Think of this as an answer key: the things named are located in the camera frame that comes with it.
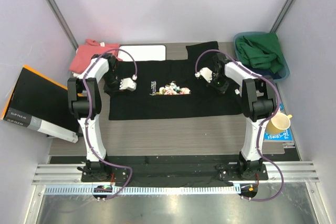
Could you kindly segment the green t shirt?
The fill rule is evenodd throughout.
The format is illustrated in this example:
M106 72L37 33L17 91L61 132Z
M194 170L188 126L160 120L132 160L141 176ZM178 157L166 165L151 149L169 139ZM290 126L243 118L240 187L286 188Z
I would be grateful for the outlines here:
M279 39L275 33L242 35L235 40L240 62L253 69L278 73L285 66Z

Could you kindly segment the black t shirt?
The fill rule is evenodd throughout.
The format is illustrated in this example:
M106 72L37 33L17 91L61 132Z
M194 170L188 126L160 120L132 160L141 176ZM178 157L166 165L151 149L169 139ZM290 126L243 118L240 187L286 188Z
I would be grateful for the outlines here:
M230 81L228 89L219 93L202 78L195 68L214 69L218 43L204 42L186 46L187 59L164 61L122 61L115 73L121 79L138 71L135 91L119 91L110 98L110 120L177 119L242 113L235 91L239 86Z

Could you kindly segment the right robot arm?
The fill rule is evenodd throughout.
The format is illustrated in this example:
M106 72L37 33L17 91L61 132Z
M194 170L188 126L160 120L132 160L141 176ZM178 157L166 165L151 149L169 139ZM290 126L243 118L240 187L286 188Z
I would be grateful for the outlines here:
M253 179L262 171L262 145L269 117L276 111L277 94L272 77L262 77L241 63L227 59L217 52L213 57L214 71L200 70L207 83L224 93L230 84L239 85L240 104L246 118L244 145L239 152L237 174L241 179Z

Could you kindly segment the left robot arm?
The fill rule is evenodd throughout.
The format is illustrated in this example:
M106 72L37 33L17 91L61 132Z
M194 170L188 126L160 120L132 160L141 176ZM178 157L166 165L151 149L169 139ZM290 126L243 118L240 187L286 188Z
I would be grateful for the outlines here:
M77 119L86 145L86 164L82 172L102 182L111 177L112 167L100 133L102 102L98 83L105 79L110 87L119 86L119 79L113 73L117 62L110 53L94 55L82 74L67 81L69 111Z

